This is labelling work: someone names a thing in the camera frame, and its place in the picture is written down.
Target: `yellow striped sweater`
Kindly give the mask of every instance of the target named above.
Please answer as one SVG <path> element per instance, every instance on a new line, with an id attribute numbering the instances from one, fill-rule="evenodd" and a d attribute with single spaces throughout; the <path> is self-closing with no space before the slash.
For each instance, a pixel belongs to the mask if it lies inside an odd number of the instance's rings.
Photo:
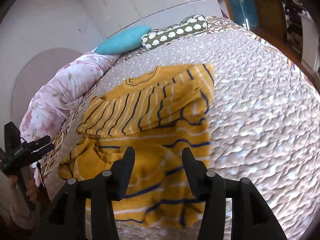
<path id="1" fill-rule="evenodd" d="M 204 203 L 191 194 L 181 152 L 190 147 L 208 164 L 205 115 L 212 105 L 213 77 L 212 64 L 156 67 L 94 97 L 77 128 L 84 139 L 60 162 L 60 177 L 91 179 L 132 146 L 135 164 L 124 199 L 113 202 L 115 219 L 146 227 L 192 225 Z"/>

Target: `bed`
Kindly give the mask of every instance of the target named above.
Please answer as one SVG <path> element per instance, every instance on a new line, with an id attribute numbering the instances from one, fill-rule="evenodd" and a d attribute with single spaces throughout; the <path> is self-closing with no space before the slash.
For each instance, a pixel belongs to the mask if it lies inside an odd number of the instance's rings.
<path id="1" fill-rule="evenodd" d="M 173 41 L 152 51 L 123 54 L 84 95 L 64 122 L 55 149 L 42 162 L 52 199 L 64 181 L 57 166 L 80 135 L 79 121 L 93 95 L 101 96 L 125 78 L 156 65 L 214 63 L 215 97 L 207 114 L 211 129 L 210 168 L 224 178 L 248 177 L 265 198 L 286 236 L 299 239 L 313 220 L 320 197 L 320 96 L 300 69 L 265 40 L 222 17 L 207 17 L 205 33 Z M 225 239 L 231 234 L 227 201 Z M 120 239 L 196 239 L 191 228 L 141 228 L 117 222 Z M 90 216 L 86 217 L 90 239 Z"/>

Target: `human hand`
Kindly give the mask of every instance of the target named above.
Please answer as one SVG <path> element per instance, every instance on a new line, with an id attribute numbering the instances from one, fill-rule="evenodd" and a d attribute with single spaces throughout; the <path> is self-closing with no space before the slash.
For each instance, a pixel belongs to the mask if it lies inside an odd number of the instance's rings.
<path id="1" fill-rule="evenodd" d="M 35 202 L 39 193 L 39 188 L 36 186 L 36 181 L 34 179 L 34 172 L 30 169 L 29 177 L 30 179 L 26 182 L 26 188 L 27 188 L 27 196 L 30 198 L 32 202 Z M 18 176 L 16 175 L 9 175 L 8 176 L 9 181 L 9 188 L 12 193 L 12 203 L 14 211 L 17 215 L 20 217 L 28 218 L 29 214 L 25 214 L 22 210 L 21 205 L 21 199 L 19 198 L 18 191 L 17 191 L 17 182 L 18 182 Z"/>

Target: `white wall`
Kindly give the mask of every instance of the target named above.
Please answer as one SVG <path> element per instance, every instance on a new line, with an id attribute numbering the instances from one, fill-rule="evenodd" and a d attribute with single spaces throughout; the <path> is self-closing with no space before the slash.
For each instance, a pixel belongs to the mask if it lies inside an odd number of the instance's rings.
<path id="1" fill-rule="evenodd" d="M 80 1 L 88 16 L 106 37 L 136 25 L 163 28 L 180 23 L 192 14 L 222 16 L 217 0 Z"/>
<path id="2" fill-rule="evenodd" d="M 4 147 L 3 127 L 12 120 L 14 81 L 28 61 L 56 47 L 85 53 L 104 39 L 78 0 L 17 0 L 14 3 L 0 24 L 1 147 Z M 6 177 L 0 173 L 0 203 L 8 208 L 6 187 Z"/>
<path id="3" fill-rule="evenodd" d="M 308 17 L 301 17 L 303 30 L 303 50 L 301 63 L 317 71 L 319 59 L 319 31 L 316 24 Z"/>

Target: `wooden floor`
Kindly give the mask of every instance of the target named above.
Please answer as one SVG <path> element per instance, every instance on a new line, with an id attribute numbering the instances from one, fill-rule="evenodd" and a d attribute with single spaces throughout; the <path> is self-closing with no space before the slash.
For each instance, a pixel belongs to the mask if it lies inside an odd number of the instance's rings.
<path id="1" fill-rule="evenodd" d="M 310 68 L 306 68 L 301 64 L 300 60 L 296 57 L 295 53 L 288 47 L 285 41 L 277 39 L 271 34 L 265 32 L 261 28 L 251 27 L 250 31 L 264 38 L 266 41 L 271 43 L 273 46 L 278 48 L 283 54 L 285 54 L 290 60 L 292 60 L 301 70 L 302 72 L 310 79 L 315 88 L 320 93 L 320 76 L 317 72 Z"/>

